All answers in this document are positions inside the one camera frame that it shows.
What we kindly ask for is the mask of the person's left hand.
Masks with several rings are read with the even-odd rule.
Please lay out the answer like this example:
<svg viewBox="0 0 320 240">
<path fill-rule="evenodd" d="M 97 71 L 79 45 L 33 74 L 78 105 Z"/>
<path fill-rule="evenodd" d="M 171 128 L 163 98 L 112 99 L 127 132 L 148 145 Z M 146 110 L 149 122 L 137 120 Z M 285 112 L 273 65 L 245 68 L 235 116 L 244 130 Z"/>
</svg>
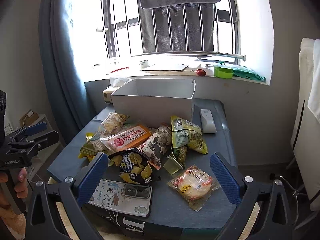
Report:
<svg viewBox="0 0 320 240">
<path fill-rule="evenodd" d="M 28 196 L 28 185 L 27 185 L 27 171 L 22 168 L 17 176 L 18 182 L 15 185 L 15 192 L 17 197 L 20 199 L 25 199 Z M 7 201 L 3 190 L 1 189 L 1 208 L 8 209 L 10 203 Z"/>
</svg>

